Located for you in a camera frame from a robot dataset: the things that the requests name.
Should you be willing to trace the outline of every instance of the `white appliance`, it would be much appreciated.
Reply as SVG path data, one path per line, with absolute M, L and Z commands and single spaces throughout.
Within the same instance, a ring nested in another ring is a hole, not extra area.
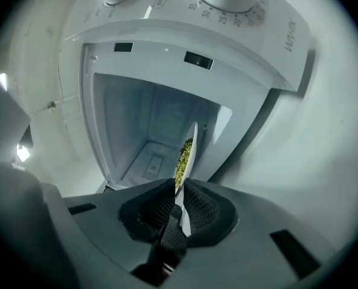
M 77 0 L 64 39 L 81 51 L 94 154 L 120 189 L 172 177 L 193 121 L 190 177 L 207 181 L 269 89 L 298 90 L 309 28 L 285 0 Z

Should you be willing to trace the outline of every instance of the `black slot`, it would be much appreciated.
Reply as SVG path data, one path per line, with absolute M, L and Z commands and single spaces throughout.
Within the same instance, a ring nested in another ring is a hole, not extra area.
M 86 212 L 89 210 L 95 209 L 96 206 L 94 204 L 83 204 L 83 205 L 77 205 L 75 207 L 68 208 L 71 215 Z
M 184 58 L 185 62 L 191 63 L 196 66 L 203 67 L 204 69 L 211 69 L 212 63 L 214 62 L 210 58 L 203 57 L 202 55 L 194 54 L 193 52 L 187 51 Z
M 287 230 L 273 232 L 270 237 L 283 253 L 300 279 L 314 272 L 320 265 Z
M 133 43 L 116 43 L 114 45 L 114 51 L 117 52 L 131 52 Z

